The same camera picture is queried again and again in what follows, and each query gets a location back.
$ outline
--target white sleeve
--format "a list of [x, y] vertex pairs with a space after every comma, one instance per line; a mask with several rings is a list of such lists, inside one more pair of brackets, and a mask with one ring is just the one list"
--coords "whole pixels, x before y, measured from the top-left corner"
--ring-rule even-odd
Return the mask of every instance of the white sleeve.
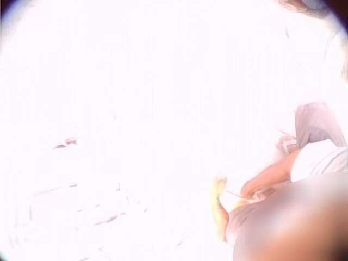
[[297, 156], [291, 170], [291, 181], [323, 173], [345, 171], [347, 148], [336, 147], [331, 140], [307, 144]]

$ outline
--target fabric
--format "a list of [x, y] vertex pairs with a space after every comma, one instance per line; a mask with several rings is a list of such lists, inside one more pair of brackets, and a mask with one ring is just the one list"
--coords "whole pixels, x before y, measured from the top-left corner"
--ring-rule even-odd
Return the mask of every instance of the fabric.
[[333, 113], [323, 103], [301, 105], [295, 112], [296, 140], [299, 148], [330, 139], [337, 147], [347, 143]]
[[259, 204], [260, 202], [255, 202], [253, 204], [244, 205], [235, 208], [229, 213], [229, 223], [226, 229], [226, 239], [229, 245], [234, 246], [241, 225]]
[[291, 171], [291, 180], [348, 170], [348, 148], [337, 147], [330, 140], [311, 143], [297, 156]]

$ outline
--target gray pants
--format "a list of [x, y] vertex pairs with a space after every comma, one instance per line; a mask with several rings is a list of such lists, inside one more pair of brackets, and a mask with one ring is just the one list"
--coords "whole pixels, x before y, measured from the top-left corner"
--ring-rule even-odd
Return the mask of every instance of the gray pants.
[[345, 147], [344, 139], [333, 113], [323, 103], [301, 105], [295, 112], [296, 140], [299, 148], [308, 143], [330, 139], [337, 147]]

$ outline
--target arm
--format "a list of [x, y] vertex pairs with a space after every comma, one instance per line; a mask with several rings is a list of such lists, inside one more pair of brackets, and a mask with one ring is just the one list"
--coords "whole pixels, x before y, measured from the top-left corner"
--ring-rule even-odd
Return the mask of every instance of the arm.
[[267, 167], [255, 178], [248, 181], [241, 190], [241, 195], [251, 198], [260, 189], [283, 183], [290, 180], [293, 164], [301, 150], [297, 150], [279, 162]]

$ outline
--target white ground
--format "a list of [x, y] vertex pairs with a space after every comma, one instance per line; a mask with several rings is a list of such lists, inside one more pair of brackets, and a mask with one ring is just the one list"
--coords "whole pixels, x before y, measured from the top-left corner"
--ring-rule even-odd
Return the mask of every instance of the white ground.
[[[316, 67], [300, 74], [248, 1], [51, 2], [32, 2], [2, 32], [1, 224], [15, 245], [6, 251], [35, 261], [230, 258], [209, 212], [213, 176], [248, 180], [272, 153], [275, 125], [291, 125], [284, 114], [323, 97], [344, 104], [345, 85]], [[78, 146], [52, 150], [70, 136]], [[126, 215], [91, 226], [117, 213]]]

